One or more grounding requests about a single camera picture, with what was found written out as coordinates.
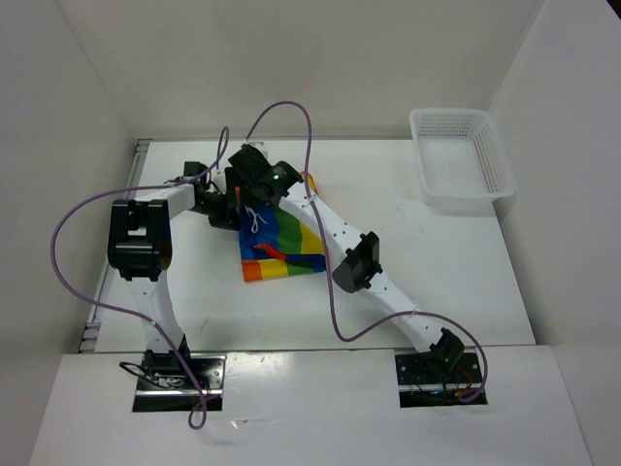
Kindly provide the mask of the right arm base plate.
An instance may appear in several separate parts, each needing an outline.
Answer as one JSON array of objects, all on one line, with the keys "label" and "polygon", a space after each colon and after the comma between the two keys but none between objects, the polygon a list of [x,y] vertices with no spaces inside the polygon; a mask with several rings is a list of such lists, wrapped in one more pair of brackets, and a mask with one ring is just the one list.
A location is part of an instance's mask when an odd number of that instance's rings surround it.
[{"label": "right arm base plate", "polygon": [[474,400],[463,402],[462,395],[476,391],[482,382],[477,354],[465,352],[448,376],[434,374],[426,359],[415,352],[394,354],[401,408],[431,408],[465,405],[487,405],[482,391]]}]

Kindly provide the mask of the rainbow striped shorts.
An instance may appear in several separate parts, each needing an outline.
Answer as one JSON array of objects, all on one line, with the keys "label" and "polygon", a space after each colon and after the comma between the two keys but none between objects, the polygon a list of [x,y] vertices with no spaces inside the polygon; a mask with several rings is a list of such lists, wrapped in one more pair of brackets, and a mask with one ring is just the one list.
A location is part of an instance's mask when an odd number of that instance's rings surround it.
[{"label": "rainbow striped shorts", "polygon": [[243,280],[284,279],[326,271],[319,237],[293,215],[273,205],[258,205],[235,188],[240,227],[238,244]]}]

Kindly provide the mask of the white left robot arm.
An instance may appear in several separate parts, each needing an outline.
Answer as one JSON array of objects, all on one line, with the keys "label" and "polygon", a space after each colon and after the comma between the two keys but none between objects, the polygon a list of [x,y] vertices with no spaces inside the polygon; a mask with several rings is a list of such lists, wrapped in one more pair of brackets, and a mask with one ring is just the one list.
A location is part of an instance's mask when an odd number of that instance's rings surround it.
[{"label": "white left robot arm", "polygon": [[186,386],[194,374],[167,280],[173,259],[171,220],[184,212],[205,216],[214,228],[240,228],[234,198],[211,187],[206,165],[187,161],[170,187],[113,202],[108,241],[110,265],[128,283],[138,312],[147,317],[146,372],[158,373],[174,388]]}]

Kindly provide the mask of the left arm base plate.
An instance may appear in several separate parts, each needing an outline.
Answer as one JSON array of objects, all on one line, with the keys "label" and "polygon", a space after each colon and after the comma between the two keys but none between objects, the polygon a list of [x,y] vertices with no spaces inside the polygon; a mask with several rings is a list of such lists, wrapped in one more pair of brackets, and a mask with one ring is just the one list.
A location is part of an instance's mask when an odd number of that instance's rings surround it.
[{"label": "left arm base plate", "polygon": [[[156,370],[144,357],[140,364],[121,362],[119,366],[137,379],[132,411],[134,413],[189,413],[200,410],[199,390],[177,359],[174,365]],[[209,412],[220,412],[226,369],[224,354],[194,353],[187,361],[207,401]]]}]

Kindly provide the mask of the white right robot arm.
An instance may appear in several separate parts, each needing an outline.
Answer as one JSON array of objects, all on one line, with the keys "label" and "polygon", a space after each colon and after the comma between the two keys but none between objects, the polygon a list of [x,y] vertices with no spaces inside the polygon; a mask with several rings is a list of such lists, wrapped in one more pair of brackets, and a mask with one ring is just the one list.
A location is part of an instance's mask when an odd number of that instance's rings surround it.
[{"label": "white right robot arm", "polygon": [[[380,239],[376,233],[364,233],[334,212],[311,189],[307,173],[284,161],[270,163],[254,146],[243,145],[229,163],[243,194],[294,216],[321,240],[331,319],[339,340],[352,343],[391,321],[409,338],[413,348],[423,353],[427,374],[433,380],[446,382],[459,371],[465,345],[451,330],[419,311],[390,280],[380,264]],[[336,317],[335,287],[368,300],[384,312],[384,317],[345,336]]]}]

